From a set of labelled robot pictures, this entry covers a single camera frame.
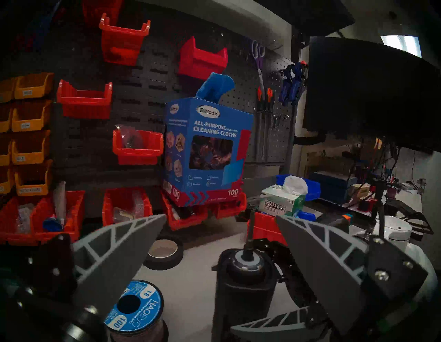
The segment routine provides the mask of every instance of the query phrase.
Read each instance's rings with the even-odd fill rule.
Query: blue spool label
[[[133,313],[121,313],[117,308],[118,304],[115,304],[104,321],[109,328],[121,332],[135,332],[151,324],[158,316],[162,303],[156,287],[144,282],[132,281],[121,298],[128,295],[140,299],[139,308]]]

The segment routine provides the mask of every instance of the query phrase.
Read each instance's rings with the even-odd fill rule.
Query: black monitor
[[[345,38],[315,37],[309,54],[304,128],[441,151],[435,66],[402,50]]]

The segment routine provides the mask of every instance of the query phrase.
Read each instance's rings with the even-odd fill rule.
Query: unimade logo
[[[170,107],[170,113],[171,114],[176,114],[178,112],[178,110],[179,110],[179,105],[172,105]]]
[[[216,108],[207,105],[199,106],[196,110],[203,117],[209,117],[212,119],[217,119],[221,114]]]

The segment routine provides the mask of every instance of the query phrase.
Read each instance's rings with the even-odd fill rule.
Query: kimtech wipes box
[[[262,190],[259,210],[272,216],[296,216],[304,202],[305,195],[288,193],[282,185],[275,184]]]

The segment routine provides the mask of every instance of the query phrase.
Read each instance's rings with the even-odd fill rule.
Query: black pegboard wall
[[[199,49],[213,53],[224,47],[228,49],[224,74],[234,79],[235,89],[224,94],[219,103],[255,114],[259,81],[248,38],[191,15],[130,0],[120,12],[118,25],[139,29],[148,19],[151,20],[150,34],[143,41],[135,67],[105,63],[101,53],[101,30],[86,28],[81,13],[72,15],[62,26],[52,28],[40,52],[22,53],[14,59],[3,60],[2,79],[54,72],[54,91],[50,95],[54,100],[60,79],[80,90],[103,90],[106,83],[113,83],[109,120],[66,118],[61,105],[52,104],[54,174],[75,184],[75,188],[85,184],[100,187],[99,183],[105,180],[110,183],[118,180],[116,186],[158,184],[160,166],[118,165],[112,152],[112,132],[116,124],[164,132],[165,104],[196,94],[203,81],[177,74],[179,49],[192,35]],[[283,107],[277,101],[282,84],[278,71],[289,64],[287,59],[266,50],[262,70],[264,85],[275,90],[271,120],[280,117],[280,124],[277,128],[267,127],[269,139],[265,154],[263,146],[259,146],[263,133],[256,134],[259,123],[255,116],[246,158],[248,163],[282,165],[285,160],[292,107]]]

